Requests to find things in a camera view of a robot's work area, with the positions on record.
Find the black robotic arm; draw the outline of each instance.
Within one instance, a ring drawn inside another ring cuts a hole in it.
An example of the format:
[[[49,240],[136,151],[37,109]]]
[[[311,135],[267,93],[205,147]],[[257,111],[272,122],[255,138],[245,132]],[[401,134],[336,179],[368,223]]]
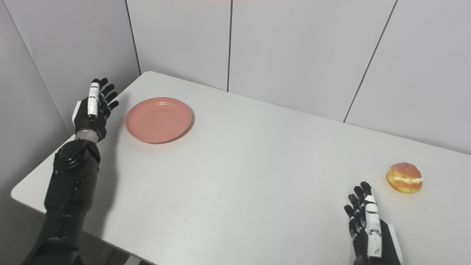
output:
[[[44,200],[46,218],[23,265],[82,265],[78,249],[86,213],[93,204],[100,164],[97,143],[106,136],[106,120],[118,101],[113,84],[94,79],[89,96],[77,102],[75,139],[54,158]]]

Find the fingertip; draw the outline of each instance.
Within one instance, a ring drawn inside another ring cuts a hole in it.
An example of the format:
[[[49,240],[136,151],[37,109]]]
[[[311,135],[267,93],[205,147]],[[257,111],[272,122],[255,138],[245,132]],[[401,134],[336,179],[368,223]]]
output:
[[[106,102],[111,102],[113,101],[116,97],[118,96],[118,93],[116,91],[111,92],[106,98]]]
[[[347,204],[343,207],[343,209],[345,210],[345,212],[348,214],[349,217],[352,217],[354,215],[354,210],[351,205]]]
[[[103,78],[100,80],[100,88],[104,87],[108,83],[108,78]]]
[[[351,193],[349,194],[349,200],[351,203],[355,203],[358,200],[358,198],[355,194]]]
[[[113,110],[115,107],[117,107],[119,105],[119,101],[115,100],[113,102],[111,102],[108,107]]]
[[[355,186],[353,191],[357,194],[358,198],[364,197],[363,189],[360,186]]]

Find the wall seam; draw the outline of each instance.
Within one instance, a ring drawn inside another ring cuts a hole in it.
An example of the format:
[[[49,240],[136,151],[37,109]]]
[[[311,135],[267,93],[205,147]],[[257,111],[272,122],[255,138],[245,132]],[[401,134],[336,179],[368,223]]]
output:
[[[51,93],[49,92],[48,87],[46,86],[46,83],[44,82],[44,79],[42,78],[42,75],[41,75],[41,73],[39,72],[39,69],[38,69],[38,67],[36,66],[36,63],[34,62],[34,60],[33,60],[33,58],[32,58],[31,52],[29,51],[28,47],[26,46],[26,43],[24,42],[23,36],[21,35],[20,31],[18,30],[18,26],[16,25],[16,22],[15,22],[15,20],[13,19],[13,16],[11,15],[10,10],[8,9],[7,4],[5,3],[4,0],[1,0],[1,1],[2,1],[3,4],[5,5],[5,8],[6,8],[6,10],[7,10],[7,13],[8,13],[8,15],[10,16],[10,19],[11,19],[11,21],[13,22],[13,25],[15,26],[16,32],[18,32],[18,35],[20,36],[21,42],[22,42],[24,48],[26,49],[26,51],[28,52],[28,56],[29,56],[29,58],[30,58],[31,61],[32,61],[32,64],[33,64],[33,66],[34,66],[34,69],[36,69],[36,72],[38,73],[39,78],[41,79],[41,82],[42,82],[42,84],[44,85],[44,88],[46,89],[46,92],[48,93],[49,98],[51,99],[52,104],[54,105],[54,109],[56,110],[57,117],[59,117],[59,119],[61,120],[62,126],[64,127],[65,131],[69,134],[69,136],[71,136],[71,134],[69,133],[69,130],[67,129],[67,126],[65,125],[64,120],[62,119],[61,115],[59,114],[59,110],[57,109],[57,106],[56,106],[54,100],[52,99]]]
[[[376,46],[373,50],[373,54],[371,55],[371,58],[370,58],[370,61],[368,62],[368,65],[366,66],[365,72],[363,73],[363,76],[360,80],[360,84],[358,85],[357,91],[355,92],[355,95],[353,96],[352,102],[350,103],[349,109],[347,111],[347,114],[345,115],[345,118],[343,119],[343,122],[345,122],[347,120],[347,117],[349,116],[350,110],[353,106],[353,102],[357,98],[357,95],[358,95],[358,92],[360,91],[361,85],[363,84],[363,81],[365,80],[366,73],[368,72],[368,69],[370,68],[371,62],[373,61],[373,57],[376,54],[376,50],[378,50],[378,46],[380,45],[381,39],[384,35],[384,32],[386,31],[386,27],[388,26],[389,20],[391,19],[392,13],[394,12],[394,9],[396,8],[396,5],[397,5],[398,1],[399,0],[396,0],[396,2],[394,2],[394,5],[392,6],[391,12],[389,13],[388,20],[386,20],[386,24],[384,25],[383,31],[381,32],[381,35],[380,35],[380,38],[378,39],[378,42],[376,43]]]

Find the table surface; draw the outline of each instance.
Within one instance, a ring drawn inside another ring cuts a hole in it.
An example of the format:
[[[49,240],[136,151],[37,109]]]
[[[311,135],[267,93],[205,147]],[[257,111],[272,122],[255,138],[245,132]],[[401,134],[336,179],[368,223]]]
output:
[[[126,113],[152,97],[194,113],[175,141],[147,144]],[[471,249],[471,156],[146,72],[122,92],[98,144],[102,162],[84,230],[159,265],[351,264],[347,194],[373,186],[405,264],[464,264]],[[44,212],[53,155],[12,191]],[[402,194],[389,167],[415,164]]]

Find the robot finger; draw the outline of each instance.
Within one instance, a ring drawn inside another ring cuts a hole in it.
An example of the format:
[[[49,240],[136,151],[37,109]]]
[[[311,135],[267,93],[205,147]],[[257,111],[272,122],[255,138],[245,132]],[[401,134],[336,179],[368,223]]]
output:
[[[376,204],[376,200],[374,199],[373,190],[371,189],[370,184],[366,181],[363,181],[363,182],[360,183],[360,185],[363,188],[363,191],[365,192],[365,206],[368,203],[375,203]]]
[[[362,182],[360,183],[360,186],[361,186],[361,188],[363,189],[363,191],[365,192],[365,195],[366,195],[366,196],[372,195],[372,193],[371,193],[371,186],[370,186],[370,184],[369,184],[368,182],[362,181]]]
[[[347,213],[347,215],[349,216],[349,219],[351,220],[352,218],[354,218],[354,214],[355,214],[355,211],[353,210],[352,206],[351,205],[345,205],[343,207],[343,209],[345,210],[345,212]]]
[[[366,226],[366,220],[365,220],[365,194],[363,192],[363,189],[360,186],[355,186],[353,189],[358,196],[358,202],[360,204],[359,206],[359,211],[360,211],[360,223],[361,226],[365,227]]]
[[[349,195],[349,200],[353,205],[353,210],[354,210],[354,215],[353,216],[355,218],[355,226],[357,228],[357,232],[359,232],[361,227],[362,226],[364,227],[364,225],[363,225],[362,216],[361,216],[360,210],[359,210],[358,198],[355,196],[355,194],[350,194]]]
[[[345,205],[343,207],[347,215],[349,216],[349,231],[350,231],[350,236],[355,239],[358,235],[358,230],[357,230],[357,224],[354,218],[354,210],[352,206],[350,205]]]
[[[108,107],[110,108],[110,110],[113,110],[118,105],[119,105],[119,101],[115,100],[115,101],[111,102],[110,105],[108,105]]]
[[[108,93],[111,92],[113,89],[114,89],[114,84],[109,84],[100,92],[100,94],[103,95],[103,98],[105,98],[108,95]]]
[[[354,210],[358,210],[360,208],[358,198],[355,196],[355,194],[353,193],[349,194],[349,201],[352,203]]]
[[[108,84],[108,78],[103,78],[100,80],[100,88],[104,87],[106,84]]]
[[[355,194],[358,197],[358,201],[360,203],[360,208],[361,208],[361,205],[364,204],[365,193],[363,192],[363,189],[360,186],[355,186],[353,188],[353,190],[355,191]]]
[[[109,102],[113,101],[117,96],[118,93],[116,91],[113,91],[105,98],[105,102],[108,104]]]

